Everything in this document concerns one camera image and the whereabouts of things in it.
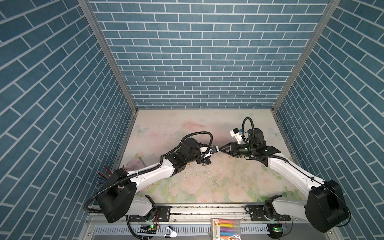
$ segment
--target blue crayon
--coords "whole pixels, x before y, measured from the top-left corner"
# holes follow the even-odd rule
[[[233,236],[233,232],[222,232],[222,231],[220,231],[220,236]]]

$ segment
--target brick wall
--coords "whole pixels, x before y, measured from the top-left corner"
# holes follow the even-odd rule
[[[384,239],[383,12],[342,0],[278,110],[302,166],[343,187],[351,240]]]
[[[72,239],[131,110],[76,0],[0,1],[0,239]]]
[[[90,2],[139,108],[271,108],[328,0]]]

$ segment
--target black cable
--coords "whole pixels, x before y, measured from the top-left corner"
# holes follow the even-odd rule
[[[285,228],[288,229],[288,226],[287,226],[287,222],[286,222],[286,220],[285,220],[285,217],[284,217],[284,215],[282,215],[282,216],[283,216],[283,218],[284,218]]]
[[[253,140],[253,138],[255,137],[255,129],[253,128],[253,121],[252,121],[252,118],[250,118],[250,117],[246,117],[246,118],[244,118],[244,120],[243,120],[243,124],[242,124],[242,127],[241,127],[241,137],[242,137],[244,143],[247,143],[247,142],[245,141],[245,137],[244,137],[244,125],[245,125],[245,122],[246,122],[247,120],[249,120],[249,122],[251,123],[252,140]]]
[[[287,234],[283,234],[281,237],[285,237],[285,236],[287,236],[287,235],[292,231],[292,229],[293,229],[293,216],[292,216],[292,225],[291,225],[291,229],[289,230],[289,232],[288,232]]]
[[[288,163],[289,165],[291,165],[294,169],[296,169],[297,171],[299,171],[301,174],[303,174],[304,176],[306,176],[307,178],[309,178],[309,179],[311,179],[312,181],[314,181],[314,182],[317,182],[318,184],[320,184],[320,185],[322,185],[323,187],[325,187],[326,189],[328,189],[331,193],[333,193],[344,205],[345,205],[345,207],[347,208],[347,211],[348,211],[348,214],[349,214],[349,219],[348,219],[348,221],[345,223],[345,224],[343,224],[343,225],[337,225],[336,227],[344,227],[344,226],[346,226],[346,225],[348,225],[349,224],[349,222],[351,221],[351,219],[352,219],[352,214],[351,214],[351,211],[349,210],[349,207],[347,206],[347,204],[336,194],[336,193],[334,193],[333,191],[331,191],[329,188],[327,188],[324,184],[322,184],[322,183],[320,183],[319,181],[317,181],[317,180],[315,180],[315,178],[314,177],[310,177],[310,176],[308,176],[307,174],[305,174],[305,173],[303,173],[302,171],[300,171],[300,169],[298,169],[297,167],[295,167],[294,165],[292,165],[290,162],[289,162],[289,160],[288,159],[286,159],[285,157],[280,157],[280,156],[275,156],[275,155],[269,155],[269,156],[267,156],[267,155],[265,155],[265,156],[256,156],[256,157],[252,157],[252,158],[250,158],[251,160],[256,160],[256,159],[258,159],[258,158],[265,158],[265,157],[273,157],[273,158],[277,158],[277,159],[281,159],[281,160],[284,160],[285,161],[285,163]]]
[[[111,185],[109,185],[109,186],[103,188],[102,190],[98,191],[98,192],[95,193],[94,195],[92,195],[92,197],[90,197],[90,198],[84,203],[84,206],[83,206],[84,211],[89,212],[89,213],[91,213],[91,214],[100,214],[100,213],[103,213],[100,209],[91,209],[91,208],[89,208],[89,207],[88,207],[89,204],[90,204],[94,199],[96,199],[98,196],[100,196],[100,194],[102,194],[102,193],[104,193],[104,192],[106,192],[106,191],[109,191],[109,189],[111,189],[111,188],[113,188],[113,187],[115,187],[115,186],[117,186],[117,185],[120,185],[120,184],[124,183],[125,181],[127,181],[127,180],[129,180],[129,179],[131,179],[131,178],[133,178],[133,177],[137,177],[137,176],[139,176],[139,175],[146,174],[146,173],[149,173],[149,172],[152,172],[152,171],[158,169],[158,168],[162,165],[162,163],[163,163],[163,156],[166,156],[166,155],[168,155],[169,153],[171,153],[171,152],[175,151],[176,149],[178,149],[178,148],[181,146],[181,143],[182,143],[185,139],[189,138],[190,136],[194,136],[194,135],[198,135],[198,134],[208,134],[208,135],[210,136],[209,145],[208,145],[208,148],[207,148],[207,151],[206,151],[206,153],[208,153],[208,152],[209,152],[209,148],[211,147],[211,145],[212,145],[212,141],[213,141],[213,135],[212,135],[212,133],[210,133],[210,132],[206,132],[206,131],[190,133],[190,134],[184,136],[184,137],[181,139],[181,141],[180,141],[180,143],[177,145],[177,147],[175,147],[175,148],[172,149],[171,151],[167,152],[166,154],[163,154],[163,155],[160,157],[160,163],[159,163],[158,165],[156,165],[156,166],[154,166],[154,167],[152,167],[152,168],[146,169],[146,170],[142,170],[142,171],[140,171],[140,172],[138,172],[138,173],[134,173],[134,174],[131,174],[131,175],[129,175],[129,176],[126,176],[126,177],[124,177],[124,178],[118,180],[117,182],[115,182],[115,183],[113,183],[113,184],[111,184]]]
[[[153,236],[139,236],[139,235],[137,235],[137,234],[133,231],[131,225],[129,224],[129,218],[128,218],[128,215],[125,215],[125,220],[126,220],[126,222],[127,222],[127,227],[128,227],[128,229],[129,229],[129,232],[130,232],[130,233],[132,234],[132,236],[134,236],[135,238],[140,239],[140,240],[149,240],[149,239],[153,238]]]
[[[328,189],[328,191],[330,191],[331,193],[333,193],[344,205],[345,207],[347,208],[347,211],[348,211],[348,214],[349,214],[349,218],[348,218],[348,221],[343,224],[343,225],[336,225],[336,227],[344,227],[346,225],[349,224],[349,222],[351,221],[352,219],[352,214],[351,214],[351,211],[349,210],[349,207],[347,206],[347,204],[339,197],[337,196],[336,193],[334,193],[333,191],[331,191],[329,188],[327,188],[324,184],[320,183],[319,181],[315,180],[314,177],[310,177],[308,175],[306,175],[305,173],[303,173],[302,171],[300,171],[297,167],[295,167],[294,165],[292,165],[289,161],[286,161],[286,163],[288,163],[289,165],[291,165],[293,168],[295,168],[297,171],[299,171],[300,173],[302,173],[303,175],[305,175],[306,177],[310,178],[312,181],[314,182],[317,182],[318,184],[322,185],[323,187],[325,187],[326,189]]]

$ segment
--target floral tablecloth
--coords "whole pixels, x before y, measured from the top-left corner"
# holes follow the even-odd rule
[[[191,132],[209,131],[219,147],[235,141],[229,134],[241,128],[245,117],[264,133],[267,145],[291,159],[269,110],[140,110],[120,167],[137,170],[157,163],[159,156],[175,147]],[[205,135],[194,136],[203,143]],[[158,203],[261,202],[275,194],[302,199],[301,192],[277,172],[258,161],[231,158],[219,152],[212,164],[190,163],[175,176],[157,181],[139,195],[149,194]]]

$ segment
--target crayon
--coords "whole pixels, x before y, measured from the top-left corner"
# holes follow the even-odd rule
[[[217,220],[217,223],[220,225],[220,224],[222,224],[222,223],[233,224],[234,222],[231,221],[231,220],[227,220],[227,219],[225,219],[225,220],[223,220],[223,219],[218,219],[218,220]]]
[[[230,223],[220,223],[220,227],[230,227],[233,228],[233,225]]]
[[[220,227],[220,232],[235,232],[233,228]]]
[[[220,236],[233,236],[233,232],[222,232],[220,231]]]

